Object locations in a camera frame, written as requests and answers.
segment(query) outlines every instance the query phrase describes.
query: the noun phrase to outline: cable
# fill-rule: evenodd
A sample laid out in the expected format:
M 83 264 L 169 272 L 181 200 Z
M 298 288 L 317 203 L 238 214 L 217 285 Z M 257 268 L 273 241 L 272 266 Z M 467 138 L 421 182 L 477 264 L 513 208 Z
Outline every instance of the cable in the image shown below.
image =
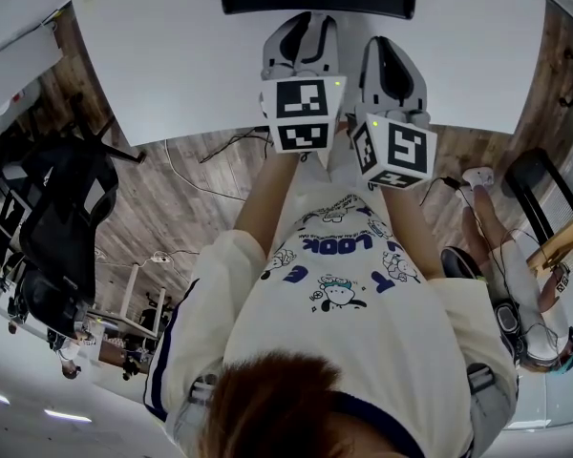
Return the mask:
M 267 136 L 265 137 L 264 159 L 267 159 L 267 144 L 269 144 L 269 131 L 267 131 Z
M 436 183 L 437 181 L 440 181 L 441 179 L 442 179 L 442 178 L 437 177 L 436 179 L 434 179 L 434 180 L 431 182 L 431 185 L 429 185 L 429 188 L 427 189 L 427 193 L 424 194 L 424 197 L 422 198 L 422 201 L 421 201 L 420 204 L 419 204 L 420 207 L 422 207 L 422 204 L 424 203 L 424 201 L 427 199 L 427 197 L 428 197 L 429 194 L 431 193 L 431 189 L 433 188 L 433 185 L 435 185 L 435 183 Z
M 156 251 L 155 253 L 153 253 L 153 256 L 151 256 L 150 258 L 147 258 L 146 260 L 144 260 L 142 262 L 141 265 L 138 266 L 138 268 L 142 268 L 148 261 L 152 260 L 155 256 L 160 255 L 160 256 L 165 256 L 166 258 L 169 258 L 170 261 L 172 262 L 172 269 L 174 270 L 174 272 L 181 277 L 183 280 L 185 280 L 187 283 L 189 283 L 189 279 L 187 279 L 177 268 L 176 268 L 176 264 L 174 261 L 174 258 L 172 258 L 172 255 L 176 255 L 177 253 L 184 253 L 187 255 L 198 255 L 199 253 L 196 251 L 189 251 L 187 249 L 178 249 L 176 251 L 173 251 L 172 253 L 166 253 L 165 251 Z M 102 261 L 96 261 L 95 264 L 105 264 L 108 266 L 118 266 L 118 267 L 122 267 L 122 268 L 132 268 L 132 264 L 120 264 L 120 263 L 109 263 L 109 262 L 102 262 Z
M 212 190 L 207 190 L 205 188 L 201 188 L 197 185 L 194 185 L 191 181 L 189 181 L 187 178 L 185 178 L 183 175 L 181 175 L 179 172 L 176 171 L 176 168 L 174 168 L 174 164 L 172 164 L 172 158 L 170 157 L 170 151 L 168 150 L 168 140 L 164 139 L 163 140 L 163 147 L 165 148 L 165 155 L 168 158 L 168 163 L 170 163 L 170 168 L 172 168 L 172 171 L 174 172 L 174 174 L 179 177 L 181 180 L 183 180 L 187 185 L 195 188 L 196 190 L 200 191 L 200 192 L 205 192 L 206 194 L 212 194 L 212 195 L 216 195 L 219 197 L 225 197 L 225 198 L 231 198 L 232 200 L 237 200 L 240 202 L 244 202 L 243 198 L 238 198 L 238 197 L 232 197 L 228 194 L 221 194 L 219 192 L 213 192 Z
M 433 188 L 433 185 L 435 185 L 435 182 L 438 180 L 443 181 L 446 185 L 448 185 L 450 188 L 454 188 L 455 190 L 458 190 L 460 188 L 460 183 L 458 182 L 458 180 L 456 180 L 452 177 L 437 177 L 431 182 L 431 185 L 429 185 L 429 188 L 427 189 L 427 193 L 424 195 L 422 201 L 419 204 L 420 207 L 422 207 L 422 204 L 424 203 L 424 201 L 427 199 L 427 197 L 431 193 L 431 189 Z
M 224 150 L 226 150 L 229 146 L 231 146 L 232 144 L 235 144 L 236 142 L 242 140 L 242 139 L 260 139 L 261 141 L 265 141 L 265 147 L 267 147 L 267 142 L 269 141 L 269 137 L 262 137 L 260 135 L 254 135 L 252 133 L 254 133 L 255 131 L 257 131 L 258 128 L 253 127 L 250 131 L 248 131 L 246 134 L 243 135 L 234 135 L 232 137 L 229 138 L 229 140 L 227 141 L 226 144 L 224 144 L 219 150 L 215 151 L 214 153 L 211 153 L 210 155 L 204 157 L 203 159 L 200 160 L 200 164 L 205 163 L 206 161 L 209 161 L 210 159 L 212 159 L 214 156 L 219 155 L 220 153 L 222 153 Z

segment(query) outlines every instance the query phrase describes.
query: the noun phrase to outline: navy stripe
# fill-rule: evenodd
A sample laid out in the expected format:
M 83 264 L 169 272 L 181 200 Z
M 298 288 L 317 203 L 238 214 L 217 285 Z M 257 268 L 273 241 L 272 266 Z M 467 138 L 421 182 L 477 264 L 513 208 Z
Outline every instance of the navy stripe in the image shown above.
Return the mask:
M 146 407 L 146 410 L 148 410 L 151 414 L 157 417 L 160 421 L 165 423 L 166 419 L 168 418 L 168 415 L 165 412 L 159 412 L 154 407 L 148 406 L 146 404 L 144 406 Z
M 465 454 L 463 454 L 460 458 L 471 458 L 471 454 L 474 450 L 474 442 L 475 442 L 476 438 L 474 437 L 474 439 L 471 440 L 471 444 L 469 445 L 469 447 L 467 448 L 467 451 L 465 452 Z
M 189 289 L 184 294 L 184 298 L 175 307 L 174 315 L 172 316 L 172 319 L 170 320 L 168 326 L 165 328 L 165 332 L 163 333 L 162 337 L 163 344 L 161 345 L 161 352 L 159 353 L 157 366 L 155 367 L 155 371 L 153 372 L 153 381 L 151 382 L 151 402 L 153 403 L 153 407 L 150 407 L 146 405 L 146 403 L 144 403 L 146 408 L 149 409 L 149 412 L 151 412 L 151 414 L 161 419 L 163 422 L 165 422 L 165 419 L 167 418 L 167 412 L 165 411 L 165 409 L 163 408 L 163 404 L 161 403 L 161 380 L 163 379 L 163 372 L 165 371 L 165 367 L 167 366 L 168 363 L 168 355 L 170 353 L 170 343 L 172 342 L 172 329 L 174 328 L 176 319 L 179 316 L 180 305 L 187 300 L 187 297 L 189 297 L 191 290 L 193 290 L 198 281 L 200 281 L 200 279 L 196 279 L 191 283 Z M 146 378 L 146 384 L 144 387 L 145 398 L 150 378 L 151 378 L 150 375 Z
M 333 409 L 369 424 L 408 458 L 424 458 L 412 435 L 384 410 L 343 392 L 334 392 Z

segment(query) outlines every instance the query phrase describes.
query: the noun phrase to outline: short sleeve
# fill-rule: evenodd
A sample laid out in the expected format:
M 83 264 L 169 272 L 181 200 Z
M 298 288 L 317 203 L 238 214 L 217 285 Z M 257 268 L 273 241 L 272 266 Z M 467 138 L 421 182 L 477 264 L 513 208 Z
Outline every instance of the short sleeve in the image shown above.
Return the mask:
M 265 263 L 259 243 L 243 231 L 223 233 L 200 252 L 146 381 L 144 404 L 164 423 L 202 373 L 222 361 L 234 322 Z
M 500 338 L 499 325 L 486 283 L 466 279 L 435 279 L 429 285 L 441 298 L 467 366 L 487 364 L 507 382 L 513 395 L 518 374 Z

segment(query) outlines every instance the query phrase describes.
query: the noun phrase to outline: white t-shirt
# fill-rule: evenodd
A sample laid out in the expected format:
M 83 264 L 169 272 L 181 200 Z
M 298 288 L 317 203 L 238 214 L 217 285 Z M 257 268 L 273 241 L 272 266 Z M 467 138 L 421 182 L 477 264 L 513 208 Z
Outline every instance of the white t-shirt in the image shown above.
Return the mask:
M 464 455 L 473 438 L 467 364 L 506 368 L 516 381 L 485 283 L 427 282 L 360 197 L 341 188 L 311 195 L 326 207 L 295 222 L 269 263 L 244 232 L 202 250 L 152 362 L 147 408 L 192 454 L 200 416 L 183 402 L 204 399 L 208 368 L 300 352 L 340 369 L 336 411 L 403 454 Z

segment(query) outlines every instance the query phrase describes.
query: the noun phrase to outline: person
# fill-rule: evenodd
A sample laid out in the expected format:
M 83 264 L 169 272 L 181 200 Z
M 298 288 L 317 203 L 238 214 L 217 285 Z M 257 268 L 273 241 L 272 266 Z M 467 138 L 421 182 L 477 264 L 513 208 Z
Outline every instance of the person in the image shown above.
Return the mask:
M 81 372 L 81 367 L 74 362 L 78 356 L 80 345 L 93 345 L 96 338 L 87 330 L 76 331 L 76 339 L 66 338 L 63 344 L 55 350 L 61 362 L 61 373 L 68 380 L 74 380 Z
M 123 380 L 126 382 L 140 372 L 140 362 L 131 355 L 127 355 L 123 362 Z
M 74 362 L 79 350 L 78 341 L 66 338 L 62 346 L 55 351 L 61 362 L 61 373 L 68 380 L 74 380 L 81 372 L 80 366 Z
M 445 279 L 416 196 L 355 161 L 341 133 L 327 170 L 269 155 L 201 251 L 144 394 L 185 455 L 479 456 L 513 415 L 485 283 Z
M 565 373 L 573 367 L 573 328 L 557 297 L 564 268 L 555 269 L 540 290 L 526 257 L 495 212 L 487 191 L 494 180 L 493 170 L 470 169 L 463 179 L 468 185 L 456 192 L 463 203 L 463 236 L 494 301 L 513 298 L 519 305 L 525 341 L 520 365 L 534 372 Z

